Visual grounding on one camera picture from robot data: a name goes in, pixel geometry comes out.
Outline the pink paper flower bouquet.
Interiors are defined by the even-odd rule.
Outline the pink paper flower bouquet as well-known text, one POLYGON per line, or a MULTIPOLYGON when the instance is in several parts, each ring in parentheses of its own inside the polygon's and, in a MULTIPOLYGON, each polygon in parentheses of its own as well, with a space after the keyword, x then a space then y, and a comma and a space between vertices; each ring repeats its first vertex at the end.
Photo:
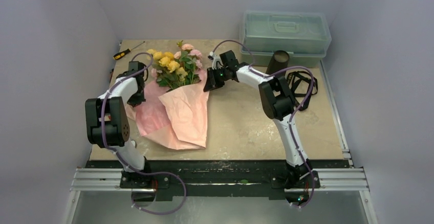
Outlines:
POLYGON ((199 72, 203 69, 202 53, 193 45, 177 42, 179 50, 175 53, 147 50, 154 63, 151 74, 160 87, 174 90, 179 87, 201 82, 199 72))

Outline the pink wrapping paper sheet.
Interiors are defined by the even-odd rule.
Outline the pink wrapping paper sheet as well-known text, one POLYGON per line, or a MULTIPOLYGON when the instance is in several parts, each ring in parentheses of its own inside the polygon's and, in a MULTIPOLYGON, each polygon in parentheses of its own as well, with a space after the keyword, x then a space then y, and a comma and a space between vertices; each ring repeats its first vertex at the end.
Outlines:
POLYGON ((200 82, 173 91, 146 85, 145 102, 136 107, 126 105, 126 114, 135 121, 139 135, 174 150, 205 149, 207 140, 207 101, 204 92, 207 74, 198 72, 200 82))

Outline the black ribbon with gold lettering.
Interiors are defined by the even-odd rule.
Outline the black ribbon with gold lettering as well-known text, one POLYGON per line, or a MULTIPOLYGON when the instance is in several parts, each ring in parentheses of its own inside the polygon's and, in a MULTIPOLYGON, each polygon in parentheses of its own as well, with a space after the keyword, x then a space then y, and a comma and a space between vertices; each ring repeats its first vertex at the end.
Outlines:
POLYGON ((314 77, 313 79, 314 81, 312 81, 310 74, 306 71, 294 71, 286 75, 286 81, 289 85, 289 88, 294 98, 296 98, 295 100, 296 106, 300 105, 300 102, 297 100, 297 98, 300 98, 302 101, 305 98, 305 96, 308 94, 309 89, 310 88, 312 89, 311 93, 306 98, 306 101, 300 107, 299 109, 300 111, 307 109, 309 107, 311 97, 318 93, 317 78, 314 77))

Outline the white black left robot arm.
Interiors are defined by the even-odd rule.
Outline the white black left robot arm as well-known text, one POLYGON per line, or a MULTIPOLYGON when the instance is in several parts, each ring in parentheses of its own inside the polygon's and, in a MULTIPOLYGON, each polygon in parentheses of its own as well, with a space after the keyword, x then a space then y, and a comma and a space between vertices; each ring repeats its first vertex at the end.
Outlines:
POLYGON ((153 180, 150 165, 131 140, 125 106, 145 102, 144 72, 146 65, 132 61, 128 70, 118 75, 115 84, 97 98, 84 104, 88 141, 112 152, 125 172, 133 173, 133 182, 141 188, 153 180))

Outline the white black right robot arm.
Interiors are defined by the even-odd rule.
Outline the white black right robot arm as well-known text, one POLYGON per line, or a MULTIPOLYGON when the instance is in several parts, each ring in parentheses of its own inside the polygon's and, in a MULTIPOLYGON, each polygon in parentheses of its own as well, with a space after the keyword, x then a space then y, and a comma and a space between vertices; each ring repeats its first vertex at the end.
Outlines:
POLYGON ((228 80, 246 84, 258 90, 265 115, 277 127, 286 156, 285 187, 299 187, 313 175, 296 127, 295 114, 301 105, 289 88, 283 71, 265 74, 251 65, 240 63, 233 51, 217 55, 210 52, 208 59, 212 66, 207 69, 204 91, 208 92, 224 86, 228 80))

